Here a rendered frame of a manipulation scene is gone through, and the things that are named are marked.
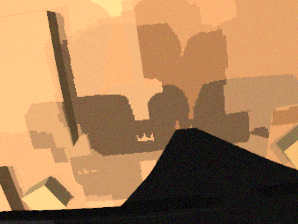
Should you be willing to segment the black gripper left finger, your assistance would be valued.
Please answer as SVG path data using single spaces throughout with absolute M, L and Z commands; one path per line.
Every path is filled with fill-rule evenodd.
M 121 206 L 1 210 L 0 224 L 226 224 L 226 202 L 204 198 L 192 137 L 176 129 L 152 171 Z

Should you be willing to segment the tan square block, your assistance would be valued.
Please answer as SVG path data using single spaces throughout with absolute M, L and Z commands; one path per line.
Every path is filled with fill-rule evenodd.
M 298 125 L 286 133 L 281 140 L 278 140 L 277 147 L 283 152 L 289 163 L 294 165 L 298 171 Z
M 31 206 L 33 210 L 65 209 L 69 198 L 71 196 L 52 179 L 52 176 L 41 180 L 32 188 L 29 186 L 27 193 L 23 196 L 25 204 Z

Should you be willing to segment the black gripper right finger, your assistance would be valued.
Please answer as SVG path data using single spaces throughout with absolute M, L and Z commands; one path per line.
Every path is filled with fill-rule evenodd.
M 298 224 L 298 171 L 198 128 L 192 137 L 204 198 L 226 202 L 226 224 Z

